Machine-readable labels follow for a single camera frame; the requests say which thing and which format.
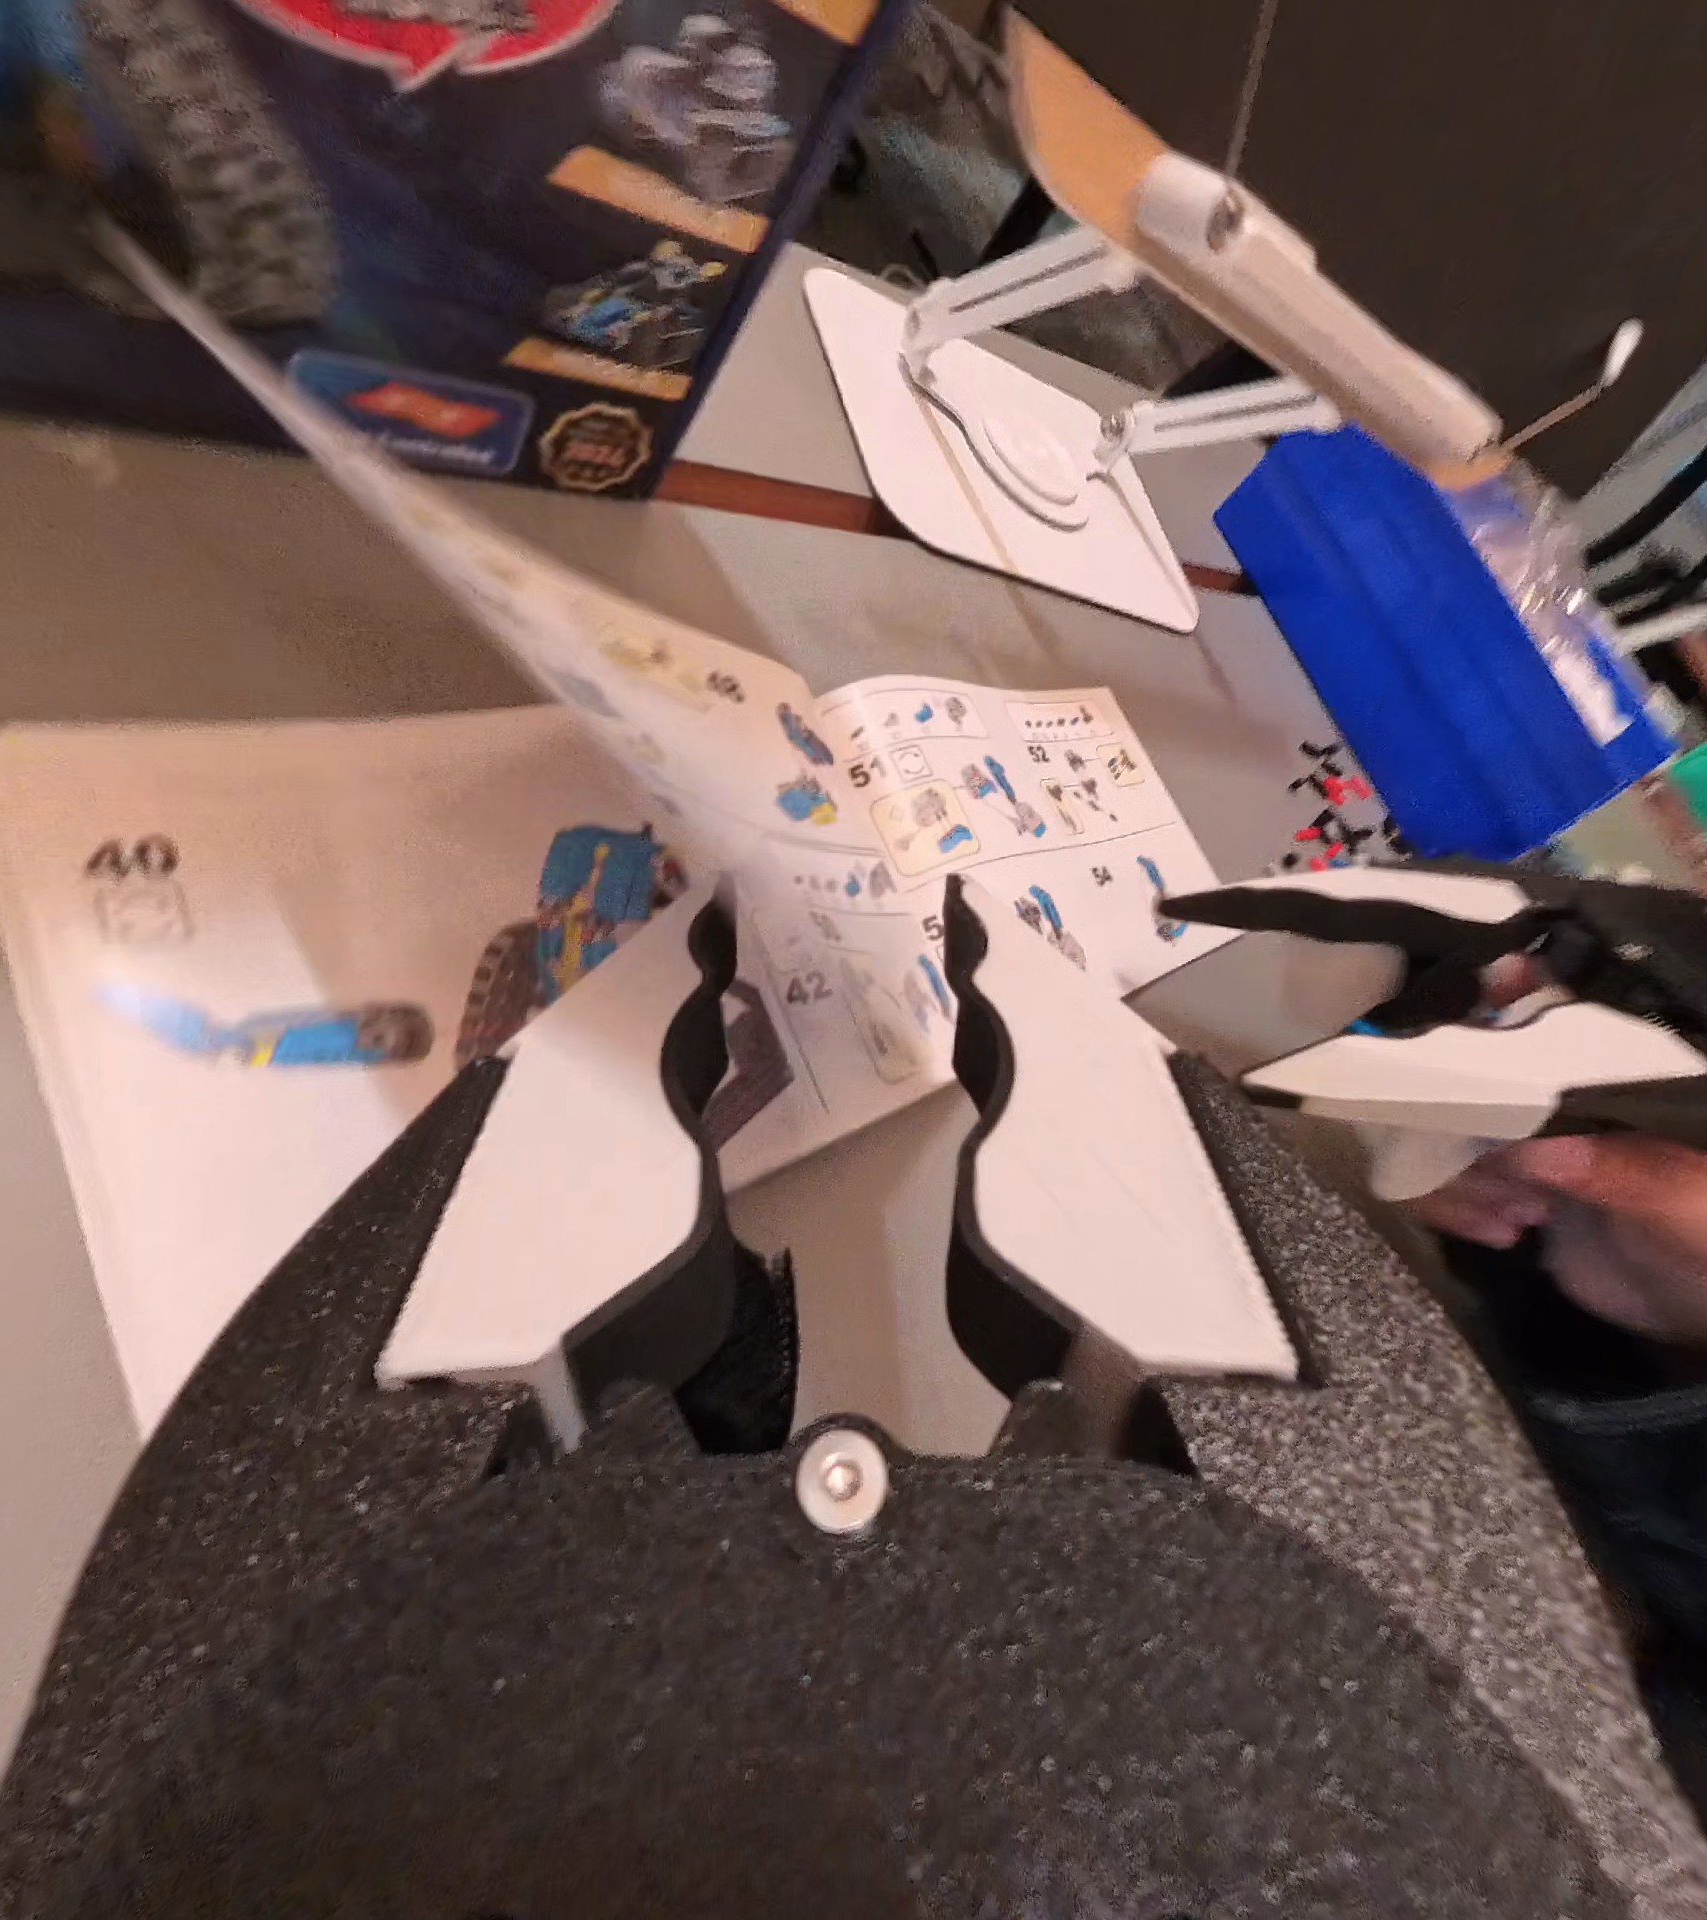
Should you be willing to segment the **instruction booklet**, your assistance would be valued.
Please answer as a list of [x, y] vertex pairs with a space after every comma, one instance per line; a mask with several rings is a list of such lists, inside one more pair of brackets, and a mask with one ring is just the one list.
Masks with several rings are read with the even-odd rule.
[[138, 244], [136, 285], [548, 693], [360, 722], [0, 731], [0, 937], [146, 1432], [266, 1272], [464, 1069], [554, 1027], [688, 883], [734, 876], [744, 1189], [938, 1093], [952, 873], [1096, 987], [1224, 945], [1216, 883], [1102, 687], [824, 697], [460, 509]]

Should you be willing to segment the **person's right hand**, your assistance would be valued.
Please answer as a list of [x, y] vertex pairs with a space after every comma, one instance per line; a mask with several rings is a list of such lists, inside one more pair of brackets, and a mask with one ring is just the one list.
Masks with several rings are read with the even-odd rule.
[[1642, 1137], [1502, 1146], [1412, 1203], [1492, 1250], [1544, 1237], [1544, 1267], [1582, 1310], [1707, 1357], [1707, 1155]]

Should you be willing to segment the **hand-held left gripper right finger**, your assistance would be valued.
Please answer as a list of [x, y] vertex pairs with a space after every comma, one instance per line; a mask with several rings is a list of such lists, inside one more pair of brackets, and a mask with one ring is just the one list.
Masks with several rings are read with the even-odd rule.
[[946, 1317], [1008, 1402], [1078, 1443], [1172, 1443], [1176, 1381], [1296, 1386], [1298, 1340], [1188, 1100], [1190, 1061], [976, 880], [948, 880], [962, 1143]]

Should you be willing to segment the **clear plastic bag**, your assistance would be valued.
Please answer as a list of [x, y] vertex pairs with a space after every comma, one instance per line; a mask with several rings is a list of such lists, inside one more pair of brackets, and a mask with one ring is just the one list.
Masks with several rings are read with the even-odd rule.
[[1622, 740], [1642, 719], [1640, 682], [1588, 583], [1568, 502], [1518, 459], [1482, 460], [1442, 493], [1586, 732], [1602, 748]]

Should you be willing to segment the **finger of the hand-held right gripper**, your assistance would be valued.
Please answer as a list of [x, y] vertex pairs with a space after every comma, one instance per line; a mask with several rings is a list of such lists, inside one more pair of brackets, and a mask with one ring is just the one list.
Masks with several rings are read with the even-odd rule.
[[1675, 1033], [1604, 1006], [1536, 998], [1520, 1014], [1392, 1037], [1358, 1023], [1242, 1075], [1250, 1100], [1354, 1129], [1388, 1203], [1446, 1189], [1496, 1149], [1546, 1134], [1568, 1095], [1707, 1076]]
[[1294, 871], [1166, 893], [1160, 921], [1254, 938], [1276, 969], [1262, 1040], [1528, 1020], [1554, 998], [1538, 903], [1500, 873]]

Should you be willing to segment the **white adjustable stand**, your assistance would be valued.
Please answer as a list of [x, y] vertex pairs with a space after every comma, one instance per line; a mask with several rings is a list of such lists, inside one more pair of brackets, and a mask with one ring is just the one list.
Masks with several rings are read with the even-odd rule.
[[[1070, 229], [892, 303], [836, 269], [804, 299], [866, 478], [914, 541], [1156, 629], [1198, 626], [1196, 584], [1142, 460], [1360, 426], [1452, 485], [1506, 464], [1606, 395], [1644, 324], [1624, 318], [1584, 390], [1524, 429], [1402, 343], [1322, 274], [1314, 247], [1244, 181], [1276, 5], [1250, 33], [1224, 164], [1174, 152], [1022, 13], [1004, 25], [1014, 136]], [[1200, 396], [1098, 415], [976, 344], [1018, 321], [1154, 280], [1270, 366]]]

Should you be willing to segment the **grey desk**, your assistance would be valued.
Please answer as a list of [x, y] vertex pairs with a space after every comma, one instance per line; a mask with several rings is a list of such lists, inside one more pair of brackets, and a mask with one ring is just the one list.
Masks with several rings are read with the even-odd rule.
[[[882, 533], [786, 247], [650, 502], [456, 485], [462, 506], [816, 688], [930, 670], [1104, 685], [1230, 883], [1312, 806], [1336, 731], [1212, 515], [1246, 445], [1144, 464], [1194, 637]], [[392, 717], [532, 693], [308, 464], [0, 419], [0, 726]], [[0, 1774], [98, 1524], [142, 1447], [0, 946]]]

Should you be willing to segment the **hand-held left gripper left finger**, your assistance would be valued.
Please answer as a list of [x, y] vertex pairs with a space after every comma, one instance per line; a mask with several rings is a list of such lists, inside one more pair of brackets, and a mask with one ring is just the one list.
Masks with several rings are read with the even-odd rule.
[[736, 963], [730, 893], [698, 883], [514, 1040], [382, 1385], [524, 1386], [570, 1454], [616, 1386], [718, 1357], [740, 1250], [704, 1113]]

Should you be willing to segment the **dark blue toy box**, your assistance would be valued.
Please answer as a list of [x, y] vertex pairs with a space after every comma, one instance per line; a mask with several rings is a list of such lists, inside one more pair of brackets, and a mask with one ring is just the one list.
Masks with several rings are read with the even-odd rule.
[[910, 5], [0, 2], [0, 412], [656, 490]]

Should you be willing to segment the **blue plastic bin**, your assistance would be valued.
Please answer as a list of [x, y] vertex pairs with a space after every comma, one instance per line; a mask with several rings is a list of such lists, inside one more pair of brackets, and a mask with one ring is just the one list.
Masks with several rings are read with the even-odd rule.
[[1216, 512], [1420, 857], [1538, 852], [1673, 756], [1648, 707], [1586, 732], [1442, 487], [1358, 426], [1276, 441]]

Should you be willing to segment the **small black red connector pins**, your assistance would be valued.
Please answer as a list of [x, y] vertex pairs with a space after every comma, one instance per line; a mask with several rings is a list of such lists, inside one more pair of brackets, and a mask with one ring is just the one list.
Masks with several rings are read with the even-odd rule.
[[1412, 857], [1394, 813], [1346, 743], [1306, 738], [1298, 756], [1298, 774], [1288, 785], [1298, 822], [1272, 869], [1274, 876], [1400, 865]]

